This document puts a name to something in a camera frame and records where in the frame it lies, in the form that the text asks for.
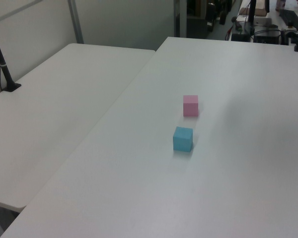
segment wall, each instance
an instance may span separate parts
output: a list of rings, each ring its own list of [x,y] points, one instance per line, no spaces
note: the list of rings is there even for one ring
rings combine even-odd
[[[85,44],[157,50],[174,36],[174,0],[76,0]]]
[[[67,0],[43,0],[0,21],[0,47],[14,81],[69,43],[76,39]]]

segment white table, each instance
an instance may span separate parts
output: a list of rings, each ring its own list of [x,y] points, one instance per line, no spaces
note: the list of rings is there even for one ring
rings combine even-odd
[[[20,212],[153,54],[70,44],[0,93],[0,206]]]
[[[298,238],[298,53],[168,38],[2,236],[32,237]]]

